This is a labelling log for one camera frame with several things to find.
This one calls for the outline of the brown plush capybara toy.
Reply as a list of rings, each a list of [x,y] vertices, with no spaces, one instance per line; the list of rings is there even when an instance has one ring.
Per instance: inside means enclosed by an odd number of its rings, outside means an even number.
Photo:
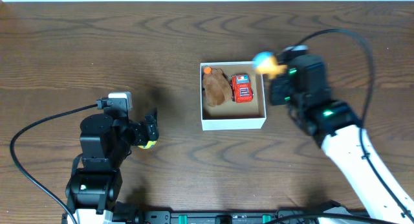
[[[221,69],[203,68],[202,88],[209,106],[215,107],[232,99],[232,88]]]

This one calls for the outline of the red toy car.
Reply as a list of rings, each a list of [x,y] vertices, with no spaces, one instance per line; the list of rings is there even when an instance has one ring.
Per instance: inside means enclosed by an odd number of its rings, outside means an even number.
[[[254,94],[247,74],[235,74],[231,77],[232,100],[236,103],[251,102]]]

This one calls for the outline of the orange toy duck blue cap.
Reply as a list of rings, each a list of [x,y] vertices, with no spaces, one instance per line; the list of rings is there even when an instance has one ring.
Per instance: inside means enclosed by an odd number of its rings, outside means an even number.
[[[267,75],[268,79],[275,79],[287,70],[286,65],[280,65],[271,52],[260,52],[252,60],[253,71],[259,75]]]

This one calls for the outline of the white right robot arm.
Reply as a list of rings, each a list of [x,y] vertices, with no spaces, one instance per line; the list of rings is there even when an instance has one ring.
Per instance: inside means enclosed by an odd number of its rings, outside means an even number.
[[[320,56],[289,48],[268,57],[272,104],[285,104],[289,117],[343,173],[370,218],[413,222],[413,200],[376,152],[362,118],[335,100]]]

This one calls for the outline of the yellow and black toy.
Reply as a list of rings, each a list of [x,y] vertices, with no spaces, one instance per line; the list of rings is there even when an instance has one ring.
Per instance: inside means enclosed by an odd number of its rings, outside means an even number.
[[[153,148],[156,143],[157,142],[155,140],[149,140],[147,142],[142,142],[141,144],[138,145],[138,147],[143,150],[148,150],[148,149]]]

